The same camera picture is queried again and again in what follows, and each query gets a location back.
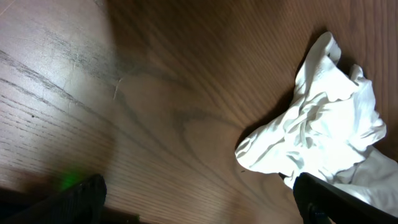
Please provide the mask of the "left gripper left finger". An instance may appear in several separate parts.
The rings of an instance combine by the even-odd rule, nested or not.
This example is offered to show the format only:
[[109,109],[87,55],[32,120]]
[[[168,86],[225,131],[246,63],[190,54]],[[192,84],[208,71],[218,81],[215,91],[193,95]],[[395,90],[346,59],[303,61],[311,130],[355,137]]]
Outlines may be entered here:
[[101,219],[107,189],[104,177],[95,174],[15,215],[3,224],[97,224]]

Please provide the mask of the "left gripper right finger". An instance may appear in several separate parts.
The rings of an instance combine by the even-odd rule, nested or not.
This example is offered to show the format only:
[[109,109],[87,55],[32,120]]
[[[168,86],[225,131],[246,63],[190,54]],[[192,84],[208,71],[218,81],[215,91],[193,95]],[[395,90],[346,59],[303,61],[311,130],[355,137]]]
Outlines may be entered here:
[[293,195],[304,224],[397,224],[397,217],[306,172],[296,178]]

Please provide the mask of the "white t-shirt black print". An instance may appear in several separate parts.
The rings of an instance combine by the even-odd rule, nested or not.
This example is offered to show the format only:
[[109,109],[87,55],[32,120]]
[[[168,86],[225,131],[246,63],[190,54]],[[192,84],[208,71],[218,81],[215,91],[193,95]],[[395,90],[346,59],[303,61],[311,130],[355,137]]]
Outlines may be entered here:
[[373,83],[359,65],[343,73],[340,58],[333,35],[319,36],[297,73],[289,108],[242,140],[236,159],[254,172],[282,174],[288,187],[312,174],[397,215],[397,162],[374,147],[387,126]]

